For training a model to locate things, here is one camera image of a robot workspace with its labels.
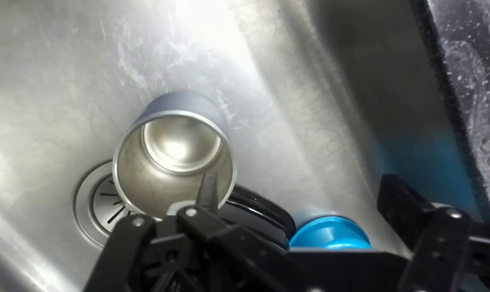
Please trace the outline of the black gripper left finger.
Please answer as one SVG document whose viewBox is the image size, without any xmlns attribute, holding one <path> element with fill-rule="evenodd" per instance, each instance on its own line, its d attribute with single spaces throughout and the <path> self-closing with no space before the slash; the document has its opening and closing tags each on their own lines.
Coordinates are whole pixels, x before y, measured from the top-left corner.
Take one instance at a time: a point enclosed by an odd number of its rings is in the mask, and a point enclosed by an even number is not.
<svg viewBox="0 0 490 292">
<path fill-rule="evenodd" d="M 202 186 L 216 188 L 216 178 Z M 197 214 L 192 204 L 180 210 Z M 163 220 L 145 214 L 119 220 L 85 292 L 289 292 L 288 249 L 241 228 L 211 240 L 159 235 Z"/>
</svg>

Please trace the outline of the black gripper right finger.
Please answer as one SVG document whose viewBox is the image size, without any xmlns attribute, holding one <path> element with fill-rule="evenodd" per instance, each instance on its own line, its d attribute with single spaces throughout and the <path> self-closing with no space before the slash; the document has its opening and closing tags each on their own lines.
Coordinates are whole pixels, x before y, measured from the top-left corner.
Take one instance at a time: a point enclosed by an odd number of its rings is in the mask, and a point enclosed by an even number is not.
<svg viewBox="0 0 490 292">
<path fill-rule="evenodd" d="M 400 292 L 460 292 L 466 275 L 490 290 L 490 222 L 437 207 L 393 173 L 382 176 L 377 209 L 412 251 Z"/>
</svg>

